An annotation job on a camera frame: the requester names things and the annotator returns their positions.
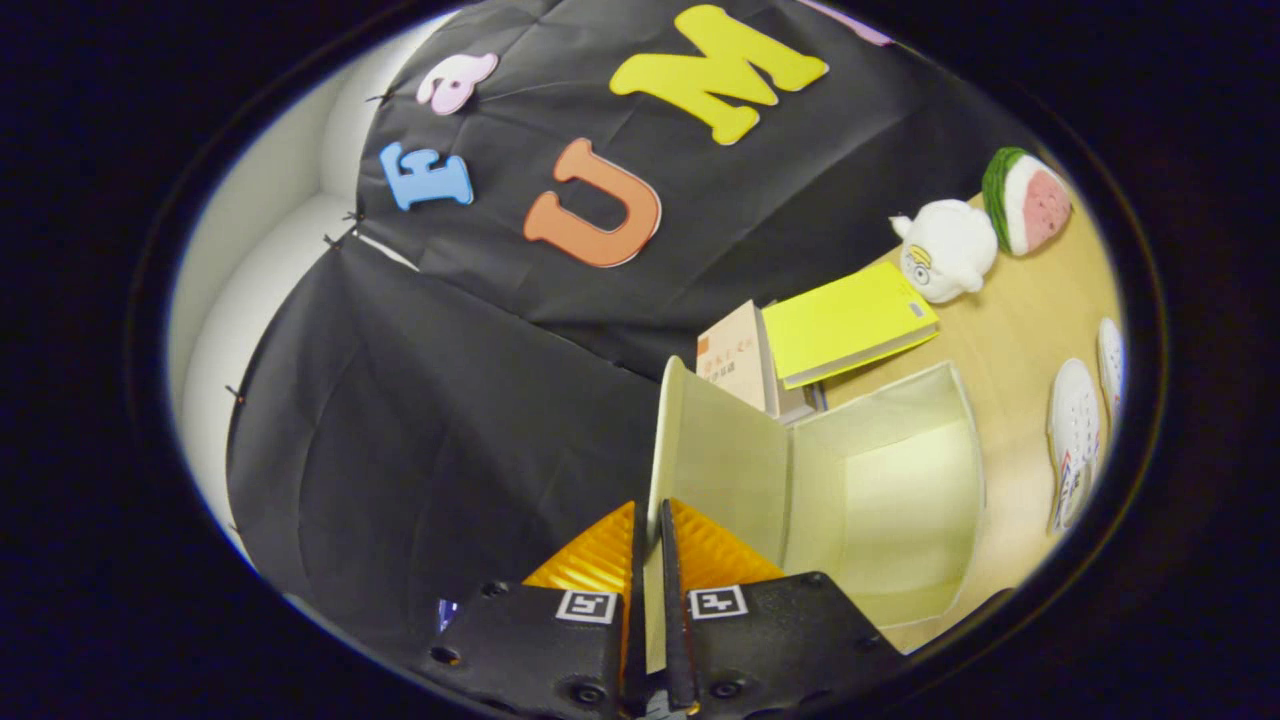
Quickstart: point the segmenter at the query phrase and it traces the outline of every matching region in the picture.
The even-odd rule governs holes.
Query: yellow book
[[[938,334],[938,316],[892,263],[762,310],[787,389],[874,363]]]

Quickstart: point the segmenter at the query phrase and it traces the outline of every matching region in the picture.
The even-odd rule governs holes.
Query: wooden table
[[[978,547],[956,606],[934,620],[884,630],[911,651],[972,612],[992,593],[1016,587],[1053,550],[1047,533],[1056,491],[1044,430],[1059,368],[1079,357],[1098,382],[1097,334],[1103,316],[1124,333],[1115,274],[1088,214],[1075,210],[1057,240],[1037,252],[1001,254],[986,287],[936,306],[942,332],[929,342],[826,382],[828,406],[951,360],[959,369],[982,438],[987,509]],[[970,200],[982,208],[982,196]],[[897,264],[900,249],[883,259]],[[1098,386],[1098,402],[1102,388]],[[1106,437],[1111,432],[1100,405]]]

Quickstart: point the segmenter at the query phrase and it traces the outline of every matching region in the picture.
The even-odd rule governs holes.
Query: yellow letter m
[[[648,92],[666,100],[710,126],[712,138],[721,145],[741,140],[760,122],[760,114],[754,108],[735,108],[712,94],[777,105],[778,96],[755,68],[768,73],[778,88],[790,92],[804,88],[829,69],[819,58],[796,53],[735,20],[716,5],[695,5],[680,13],[676,29],[705,58],[632,55],[613,73],[609,90],[617,95]]]

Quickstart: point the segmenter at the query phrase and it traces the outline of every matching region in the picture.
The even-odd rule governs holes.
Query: shoe
[[[1107,401],[1107,415],[1115,423],[1124,389],[1124,341],[1111,318],[1102,318],[1098,327],[1098,377]]]
[[[1053,379],[1048,409],[1050,452],[1059,487],[1050,532],[1061,533],[1075,524],[1093,486],[1098,457],[1101,418],[1093,377],[1085,364],[1071,357]]]

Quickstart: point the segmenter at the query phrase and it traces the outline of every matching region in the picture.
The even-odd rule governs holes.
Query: watermelon plush toy
[[[1057,237],[1071,215],[1066,184],[1021,147],[1001,147],[982,177],[982,199],[1000,249],[1027,255]]]

